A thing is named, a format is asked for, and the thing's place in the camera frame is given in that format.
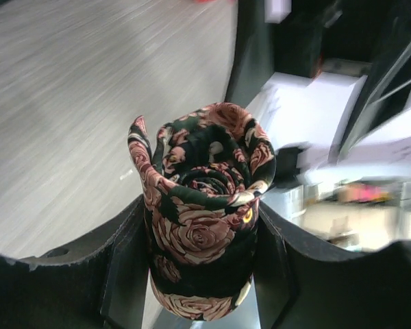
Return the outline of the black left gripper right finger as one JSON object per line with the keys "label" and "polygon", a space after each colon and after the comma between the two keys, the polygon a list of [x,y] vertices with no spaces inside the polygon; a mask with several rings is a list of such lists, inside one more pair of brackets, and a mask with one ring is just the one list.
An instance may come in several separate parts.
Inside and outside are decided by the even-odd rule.
{"label": "black left gripper right finger", "polygon": [[262,328],[411,328],[411,241],[350,252],[260,207],[254,280]]}

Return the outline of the floral rose necktie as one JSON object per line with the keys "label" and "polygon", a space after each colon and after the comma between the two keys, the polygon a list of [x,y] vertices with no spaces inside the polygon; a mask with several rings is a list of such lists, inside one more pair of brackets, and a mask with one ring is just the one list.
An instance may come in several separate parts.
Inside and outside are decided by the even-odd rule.
{"label": "floral rose necktie", "polygon": [[156,299],[194,321],[228,315],[251,287],[260,197],[275,177],[267,134],[244,108],[221,102],[166,123],[155,145],[137,117],[127,144]]}

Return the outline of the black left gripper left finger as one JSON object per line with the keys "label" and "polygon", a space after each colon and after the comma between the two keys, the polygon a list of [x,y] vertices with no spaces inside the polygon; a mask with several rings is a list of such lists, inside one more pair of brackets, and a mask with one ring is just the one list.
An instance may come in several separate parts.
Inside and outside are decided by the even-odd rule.
{"label": "black left gripper left finger", "polygon": [[0,255],[0,328],[140,328],[147,288],[142,197],[40,257]]}

